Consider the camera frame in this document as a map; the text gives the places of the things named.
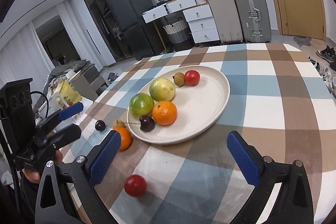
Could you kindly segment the person's left hand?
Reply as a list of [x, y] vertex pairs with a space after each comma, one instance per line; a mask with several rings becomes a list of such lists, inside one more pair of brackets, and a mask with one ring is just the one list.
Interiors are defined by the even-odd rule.
[[[55, 153], [54, 161], [56, 162], [57, 165], [62, 164], [63, 162], [63, 154], [59, 150], [57, 150]], [[22, 172], [26, 177], [26, 179], [34, 184], [38, 184], [41, 180], [40, 173], [35, 170], [23, 168]]]

